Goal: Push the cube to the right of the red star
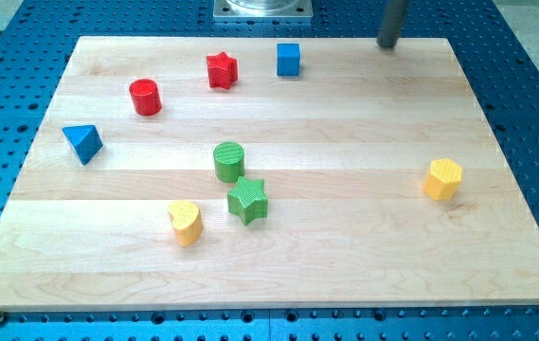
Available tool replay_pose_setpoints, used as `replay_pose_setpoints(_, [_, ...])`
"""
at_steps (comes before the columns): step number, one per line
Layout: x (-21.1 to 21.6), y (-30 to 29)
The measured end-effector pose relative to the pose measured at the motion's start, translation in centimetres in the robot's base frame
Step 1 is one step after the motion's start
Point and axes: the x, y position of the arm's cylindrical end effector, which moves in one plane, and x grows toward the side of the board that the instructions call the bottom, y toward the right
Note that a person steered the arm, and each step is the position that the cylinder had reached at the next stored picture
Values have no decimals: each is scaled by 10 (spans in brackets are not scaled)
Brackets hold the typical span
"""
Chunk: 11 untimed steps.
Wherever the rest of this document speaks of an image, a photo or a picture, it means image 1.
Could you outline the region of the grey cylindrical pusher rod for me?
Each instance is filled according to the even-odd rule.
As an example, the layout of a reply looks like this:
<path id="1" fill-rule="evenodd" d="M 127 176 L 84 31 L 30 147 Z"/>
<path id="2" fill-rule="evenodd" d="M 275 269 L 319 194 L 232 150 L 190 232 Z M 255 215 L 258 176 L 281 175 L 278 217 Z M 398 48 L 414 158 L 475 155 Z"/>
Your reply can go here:
<path id="1" fill-rule="evenodd" d="M 376 43 L 381 48 L 396 46 L 405 22 L 409 0 L 386 0 Z"/>

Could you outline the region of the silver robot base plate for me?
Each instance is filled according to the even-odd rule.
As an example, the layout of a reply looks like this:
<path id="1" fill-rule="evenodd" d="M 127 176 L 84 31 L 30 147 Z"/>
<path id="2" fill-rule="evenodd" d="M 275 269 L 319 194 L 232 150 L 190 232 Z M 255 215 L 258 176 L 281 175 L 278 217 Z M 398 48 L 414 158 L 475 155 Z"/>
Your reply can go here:
<path id="1" fill-rule="evenodd" d="M 214 0 L 213 17 L 217 20 L 238 19 L 311 19 L 311 0 Z"/>

